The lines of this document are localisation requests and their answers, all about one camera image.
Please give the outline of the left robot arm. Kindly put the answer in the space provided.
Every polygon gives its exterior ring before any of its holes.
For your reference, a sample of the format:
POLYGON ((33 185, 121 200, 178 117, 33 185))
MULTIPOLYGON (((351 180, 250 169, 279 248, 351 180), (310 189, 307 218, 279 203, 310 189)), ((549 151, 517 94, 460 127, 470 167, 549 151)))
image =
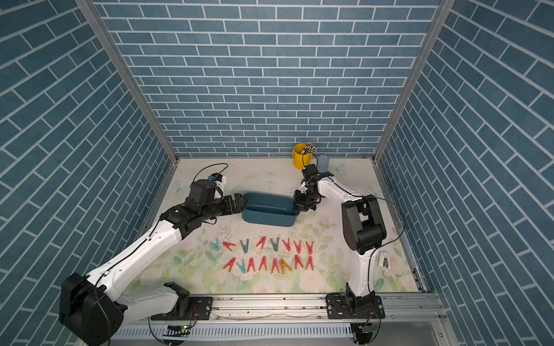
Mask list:
POLYGON ((189 290, 177 283, 137 297, 123 293, 141 271, 203 223, 245 210, 248 199, 225 195, 223 187, 223 181, 213 179, 193 182, 185 202, 162 213, 132 245, 86 275, 71 274, 61 287, 60 323, 87 345, 102 345, 121 327, 147 317, 200 319, 189 290))

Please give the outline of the red clothespin row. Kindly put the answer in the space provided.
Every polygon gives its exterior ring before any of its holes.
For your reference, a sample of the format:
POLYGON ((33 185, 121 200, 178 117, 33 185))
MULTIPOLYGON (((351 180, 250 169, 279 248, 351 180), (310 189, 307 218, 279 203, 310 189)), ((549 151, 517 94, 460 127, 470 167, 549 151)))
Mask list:
POLYGON ((310 271, 314 271, 314 263, 313 263, 313 258, 312 256, 309 256, 306 260, 306 263, 304 265, 304 269, 305 270, 310 270, 310 271))
POLYGON ((260 261, 260 265, 259 265, 259 268, 258 270, 260 272, 267 272, 268 271, 268 264, 267 264, 267 257, 266 256, 262 256, 262 259, 260 261))
POLYGON ((248 260, 247 272, 255 272, 255 261, 252 257, 248 260))
POLYGON ((280 272, 279 263, 278 263, 278 260, 276 258, 274 258, 273 261, 272 261, 271 272, 272 273, 275 273, 275 272, 279 273, 280 272))
POLYGON ((235 257, 231 258, 229 262, 224 266, 224 270, 228 270, 229 272, 231 272, 235 262, 236 262, 236 258, 235 257))
POLYGON ((305 268, 305 266, 304 266, 304 264, 303 264, 303 262, 302 262, 302 259, 301 259, 301 257, 300 257, 299 255, 295 255, 295 256, 294 256, 294 263, 295 263, 295 270, 298 270, 298 269, 300 269, 300 268, 301 268, 301 269, 304 269, 304 268, 305 268))

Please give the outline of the dark teal storage box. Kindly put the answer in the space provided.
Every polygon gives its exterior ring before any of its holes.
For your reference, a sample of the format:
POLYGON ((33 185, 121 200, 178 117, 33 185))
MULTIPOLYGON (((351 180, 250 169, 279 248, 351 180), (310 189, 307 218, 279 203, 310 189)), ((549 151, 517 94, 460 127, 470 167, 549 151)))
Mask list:
POLYGON ((291 227, 300 214, 292 198, 268 193, 245 193, 248 199, 242 219, 266 226, 291 227))

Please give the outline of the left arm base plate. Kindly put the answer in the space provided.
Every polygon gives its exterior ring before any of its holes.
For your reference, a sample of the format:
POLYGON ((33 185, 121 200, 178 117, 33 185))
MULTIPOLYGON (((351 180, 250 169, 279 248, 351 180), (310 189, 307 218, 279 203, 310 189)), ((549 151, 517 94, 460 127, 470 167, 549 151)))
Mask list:
POLYGON ((153 321, 206 321, 212 312, 214 298, 210 296, 187 296, 179 298, 175 307, 166 314, 156 314, 153 321))

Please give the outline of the light teal clothespin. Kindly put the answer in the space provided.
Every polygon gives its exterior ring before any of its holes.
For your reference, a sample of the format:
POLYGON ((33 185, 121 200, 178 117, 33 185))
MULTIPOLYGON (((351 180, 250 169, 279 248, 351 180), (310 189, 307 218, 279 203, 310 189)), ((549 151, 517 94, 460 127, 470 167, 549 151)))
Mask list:
POLYGON ((242 274, 247 272, 245 261, 242 259, 241 262, 236 261, 236 264, 242 274))
POLYGON ((214 250, 216 252, 219 252, 219 240, 218 239, 215 239, 214 242, 210 242, 210 244, 212 245, 212 247, 214 248, 214 250))

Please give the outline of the dark teal clothespin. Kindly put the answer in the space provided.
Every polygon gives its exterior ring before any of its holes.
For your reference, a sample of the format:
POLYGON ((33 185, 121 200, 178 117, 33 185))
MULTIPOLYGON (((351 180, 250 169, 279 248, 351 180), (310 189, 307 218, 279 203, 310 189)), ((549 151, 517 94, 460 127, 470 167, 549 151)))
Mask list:
POLYGON ((272 246, 274 252, 278 252, 280 240, 281 240, 281 239, 280 239, 279 236, 277 236, 275 239, 274 239, 274 238, 270 238, 271 246, 272 246))

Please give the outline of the orange clothespin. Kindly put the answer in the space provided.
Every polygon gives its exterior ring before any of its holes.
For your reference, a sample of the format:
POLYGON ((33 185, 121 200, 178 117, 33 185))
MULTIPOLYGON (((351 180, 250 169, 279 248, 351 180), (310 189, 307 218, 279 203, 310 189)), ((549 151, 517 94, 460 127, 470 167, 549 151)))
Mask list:
POLYGON ((279 267, 280 267, 281 274, 284 275, 286 272, 291 272, 290 266, 286 263, 286 261, 284 259, 280 259, 278 261, 278 264, 279 264, 279 267))

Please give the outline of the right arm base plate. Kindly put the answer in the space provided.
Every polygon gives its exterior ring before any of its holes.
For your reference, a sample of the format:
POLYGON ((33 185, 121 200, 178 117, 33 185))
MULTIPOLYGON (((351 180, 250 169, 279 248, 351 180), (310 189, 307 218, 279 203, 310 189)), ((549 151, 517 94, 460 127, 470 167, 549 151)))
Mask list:
POLYGON ((374 292, 364 297, 332 293, 325 297, 329 319, 384 319, 385 310, 380 296, 374 292))

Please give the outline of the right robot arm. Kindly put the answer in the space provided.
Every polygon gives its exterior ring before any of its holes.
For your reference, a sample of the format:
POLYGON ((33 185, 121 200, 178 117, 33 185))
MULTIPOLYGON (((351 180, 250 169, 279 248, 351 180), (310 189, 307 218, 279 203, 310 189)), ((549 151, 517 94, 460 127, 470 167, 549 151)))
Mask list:
POLYGON ((314 164, 307 165, 302 175, 300 188, 294 192, 294 209, 316 210, 323 199, 340 207, 343 237, 354 252, 346 291, 353 299, 368 300, 375 292, 371 260, 387 237, 378 198, 354 192, 337 181, 332 173, 319 172, 314 164))

